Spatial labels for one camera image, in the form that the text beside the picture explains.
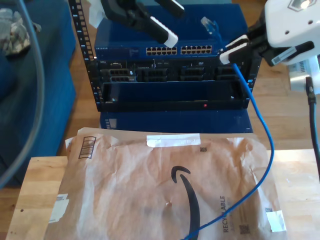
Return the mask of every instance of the gray cable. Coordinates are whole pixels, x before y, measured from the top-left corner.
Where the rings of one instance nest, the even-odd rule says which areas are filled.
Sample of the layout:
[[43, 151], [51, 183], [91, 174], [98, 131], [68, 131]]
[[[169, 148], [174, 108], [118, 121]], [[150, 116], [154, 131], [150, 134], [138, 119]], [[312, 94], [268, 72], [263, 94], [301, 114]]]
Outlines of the gray cable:
[[0, 177], [0, 189], [2, 189], [7, 184], [7, 182], [9, 182], [9, 180], [14, 176], [16, 171], [21, 167], [22, 163], [28, 157], [30, 149], [33, 147], [40, 129], [45, 105], [45, 71], [36, 32], [28, 14], [24, 0], [15, 1], [23, 19], [23, 23], [30, 36], [31, 50], [33, 51], [34, 55], [37, 75], [37, 103], [35, 107], [33, 126], [30, 131], [29, 137], [19, 155], [16, 157], [10, 167], [5, 171], [5, 173]]

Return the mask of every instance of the metal bracket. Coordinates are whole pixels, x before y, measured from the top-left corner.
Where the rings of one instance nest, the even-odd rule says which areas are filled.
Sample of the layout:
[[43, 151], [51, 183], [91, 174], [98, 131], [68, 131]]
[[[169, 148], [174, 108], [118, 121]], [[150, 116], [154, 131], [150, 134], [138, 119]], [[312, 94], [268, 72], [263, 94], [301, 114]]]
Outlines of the metal bracket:
[[84, 64], [90, 80], [96, 108], [98, 111], [100, 111], [101, 105], [103, 104], [103, 97], [102, 90], [100, 88], [98, 62], [96, 61], [91, 46], [81, 0], [68, 0], [68, 2]]

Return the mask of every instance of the wooden floor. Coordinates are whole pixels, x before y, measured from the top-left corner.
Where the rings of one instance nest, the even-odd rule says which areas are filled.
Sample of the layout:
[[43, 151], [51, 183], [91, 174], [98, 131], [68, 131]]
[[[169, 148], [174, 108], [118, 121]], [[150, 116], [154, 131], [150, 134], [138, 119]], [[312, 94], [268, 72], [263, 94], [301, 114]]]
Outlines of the wooden floor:
[[[265, 4], [264, 0], [234, 0], [233, 2], [240, 4], [249, 26], [253, 25], [259, 18]], [[83, 0], [82, 5], [84, 15], [88, 19], [89, 3]], [[95, 42], [96, 30], [90, 25], [87, 27], [91, 43], [93, 44]], [[70, 65], [70, 71], [77, 97], [65, 130], [64, 139], [75, 136], [77, 131], [83, 127], [97, 128], [100, 117], [96, 109], [78, 41]], [[270, 68], [262, 61], [253, 89], [253, 95], [270, 128], [277, 150], [312, 148], [307, 97], [305, 93], [290, 91], [285, 66], [279, 65]], [[265, 131], [251, 105], [248, 108], [248, 112], [254, 133], [269, 149]], [[317, 108], [317, 115], [320, 116], [320, 107]], [[320, 126], [320, 117], [318, 118], [317, 125]], [[65, 155], [63, 144], [62, 141], [61, 151], [59, 152], [62, 156]], [[19, 189], [4, 189], [0, 191], [0, 240], [5, 239], [18, 194]]]

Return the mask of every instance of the amazon padded mailer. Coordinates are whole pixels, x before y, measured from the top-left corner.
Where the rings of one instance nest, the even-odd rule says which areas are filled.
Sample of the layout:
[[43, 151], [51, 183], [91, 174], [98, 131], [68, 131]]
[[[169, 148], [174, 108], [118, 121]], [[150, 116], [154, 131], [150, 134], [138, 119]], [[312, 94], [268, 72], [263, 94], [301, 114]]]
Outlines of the amazon padded mailer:
[[[265, 147], [250, 138], [204, 138], [200, 145], [149, 147], [80, 132], [73, 138], [59, 194], [64, 215], [46, 240], [179, 240], [223, 214], [261, 179]], [[199, 240], [284, 240], [268, 212], [280, 211], [273, 177]]]

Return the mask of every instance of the white label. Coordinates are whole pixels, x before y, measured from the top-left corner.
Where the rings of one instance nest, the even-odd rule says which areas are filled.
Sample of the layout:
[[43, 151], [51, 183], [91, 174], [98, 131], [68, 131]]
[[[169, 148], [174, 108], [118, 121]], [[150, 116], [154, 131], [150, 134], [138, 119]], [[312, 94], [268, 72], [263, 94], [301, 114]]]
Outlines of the white label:
[[54, 203], [51, 217], [49, 220], [50, 224], [58, 222], [60, 218], [62, 218], [63, 215], [65, 214], [68, 203], [69, 203], [69, 199], [67, 199], [67, 196], [68, 194], [66, 193], [66, 194], [59, 194], [56, 197], [56, 201]]
[[283, 232], [287, 230], [284, 215], [281, 210], [266, 212], [266, 216], [270, 223], [272, 232]]
[[200, 145], [200, 134], [176, 134], [176, 135], [148, 135], [146, 144], [152, 148], [179, 147], [189, 145]]
[[271, 62], [274, 65], [277, 65], [278, 63], [280, 63], [281, 61], [285, 60], [287, 57], [291, 56], [292, 54], [294, 54], [297, 51], [296, 47], [290, 47], [289, 49], [285, 50], [283, 53], [279, 54], [278, 56], [276, 56], [275, 58], [273, 58], [271, 60]]

